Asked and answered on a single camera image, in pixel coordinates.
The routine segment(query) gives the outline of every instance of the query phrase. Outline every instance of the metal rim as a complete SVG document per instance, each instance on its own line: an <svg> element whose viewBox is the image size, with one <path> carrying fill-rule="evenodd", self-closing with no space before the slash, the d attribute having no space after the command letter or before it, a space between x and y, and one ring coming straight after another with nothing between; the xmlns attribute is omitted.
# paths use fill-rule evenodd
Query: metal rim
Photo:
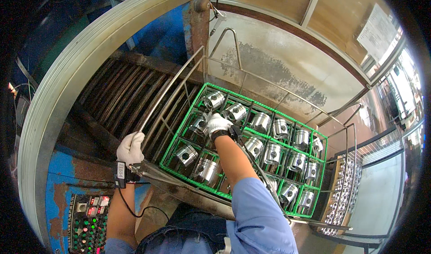
<svg viewBox="0 0 431 254"><path fill-rule="evenodd" d="M74 101L122 43L149 22L188 1L191 0L126 0L78 34L46 73L25 118L18 154L21 205L45 247L50 247L44 204L47 171Z"/></svg>

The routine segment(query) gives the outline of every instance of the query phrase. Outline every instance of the black wire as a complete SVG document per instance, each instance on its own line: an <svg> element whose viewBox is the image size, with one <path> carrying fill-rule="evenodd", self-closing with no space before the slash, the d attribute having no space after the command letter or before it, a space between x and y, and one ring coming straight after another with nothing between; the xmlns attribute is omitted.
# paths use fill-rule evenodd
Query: black wire
<svg viewBox="0 0 431 254"><path fill-rule="evenodd" d="M118 189L118 192L120 193L120 196L121 196L121 198L123 199L123 202L124 202L124 204L126 205L127 209L129 209L130 214L132 214L134 217L140 218L140 217L142 217L142 216L143 216L143 214L145 213L145 210L146 210L146 209L148 209L148 208L156 208L156 209L160 210L160 211L165 215L166 219L169 221L169 217L168 217L168 215L167 215L167 214L166 214L162 209L160 209L160 208L158 208L158 207L155 207L155 206L147 206L146 208L144 208L144 209L143 209L142 214L141 214L140 216L136 215L136 214L132 211L132 209L130 209L129 205L127 204L127 202L126 202L126 200L125 200L125 198L124 198L123 194L121 193L121 189L120 189L120 188Z"/></svg>

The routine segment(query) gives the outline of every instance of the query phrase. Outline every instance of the piston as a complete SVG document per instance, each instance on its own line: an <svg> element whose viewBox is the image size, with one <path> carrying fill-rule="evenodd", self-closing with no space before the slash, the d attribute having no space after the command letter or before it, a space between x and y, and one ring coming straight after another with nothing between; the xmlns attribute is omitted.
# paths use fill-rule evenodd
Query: piston
<svg viewBox="0 0 431 254"><path fill-rule="evenodd" d="M317 163L309 162L305 166L305 179L315 180L317 174Z"/></svg>
<svg viewBox="0 0 431 254"><path fill-rule="evenodd" d="M211 92L203 97L202 101L208 110L217 110L224 102L224 95L220 91Z"/></svg>
<svg viewBox="0 0 431 254"><path fill-rule="evenodd" d="M251 153L254 160L262 153L263 143L256 137L250 137L245 142L245 148Z"/></svg>
<svg viewBox="0 0 431 254"><path fill-rule="evenodd" d="M278 189L278 182L277 182L277 180L275 178L272 178L272 177L269 177L269 176L267 176L267 178L268 178L268 181L269 181L270 185L274 188L275 191L277 191L277 189Z"/></svg>
<svg viewBox="0 0 431 254"><path fill-rule="evenodd" d="M301 195L301 199L299 200L298 206L304 208L310 208L311 202L313 201L314 192L304 191Z"/></svg>
<svg viewBox="0 0 431 254"><path fill-rule="evenodd" d="M292 183L285 183L281 187L280 198L288 204L291 203L298 194L298 188Z"/></svg>
<svg viewBox="0 0 431 254"><path fill-rule="evenodd" d="M187 145L181 147L178 150L176 156L183 163L183 165L187 167L197 159L198 154L191 145Z"/></svg>
<svg viewBox="0 0 431 254"><path fill-rule="evenodd" d="M278 144L268 144L263 162L270 165L278 165L281 158L281 146Z"/></svg>
<svg viewBox="0 0 431 254"><path fill-rule="evenodd" d="M276 119L272 123L272 135L275 139L288 139L288 124L284 119Z"/></svg>
<svg viewBox="0 0 431 254"><path fill-rule="evenodd" d="M235 103L221 112L221 115L232 123L240 122L247 115L247 110L240 103Z"/></svg>
<svg viewBox="0 0 431 254"><path fill-rule="evenodd" d="M208 181L211 182L216 175L217 163L212 160L201 158L197 165L194 175L197 181Z"/></svg>
<svg viewBox="0 0 431 254"><path fill-rule="evenodd" d="M293 152L289 158L289 170L301 172L304 169L305 159L306 155L299 152Z"/></svg>
<svg viewBox="0 0 431 254"><path fill-rule="evenodd" d="M198 116L193 124L190 125L190 130L194 133L196 133L199 136L208 136L208 129L205 127L206 125L205 117L204 116Z"/></svg>
<svg viewBox="0 0 431 254"><path fill-rule="evenodd" d="M309 135L310 133L303 129L297 129L295 131L295 141L294 146L301 149L307 148L309 144Z"/></svg>
<svg viewBox="0 0 431 254"><path fill-rule="evenodd" d="M271 118L267 114L259 112L251 120L250 127L260 133L266 133L270 121Z"/></svg>

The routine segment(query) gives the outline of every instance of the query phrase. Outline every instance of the wristband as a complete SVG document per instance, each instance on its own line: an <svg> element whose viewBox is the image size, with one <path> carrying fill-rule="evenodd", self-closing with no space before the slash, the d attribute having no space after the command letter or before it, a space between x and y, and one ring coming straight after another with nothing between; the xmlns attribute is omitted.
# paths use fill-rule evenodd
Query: wristband
<svg viewBox="0 0 431 254"><path fill-rule="evenodd" d="M217 137L224 136L224 135L227 135L229 137L231 136L230 132L228 132L227 130L224 130L224 129L216 130L213 134L211 134L211 140L213 140L213 143L214 143Z"/></svg>

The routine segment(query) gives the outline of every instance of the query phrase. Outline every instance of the white work glove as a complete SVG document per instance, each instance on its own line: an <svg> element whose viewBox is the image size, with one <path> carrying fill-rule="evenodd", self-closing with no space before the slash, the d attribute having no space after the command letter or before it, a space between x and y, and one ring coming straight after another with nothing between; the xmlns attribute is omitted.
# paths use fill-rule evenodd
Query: white work glove
<svg viewBox="0 0 431 254"><path fill-rule="evenodd" d="M219 113L215 113L209 118L206 128L208 130L209 137L212 138L211 135L213 135L215 131L221 129L227 131L232 125L232 122L220 116Z"/></svg>
<svg viewBox="0 0 431 254"><path fill-rule="evenodd" d="M127 168L129 164L141 163L143 161L141 143L144 138L144 133L134 132L127 135L117 148L117 160L124 161Z"/></svg>

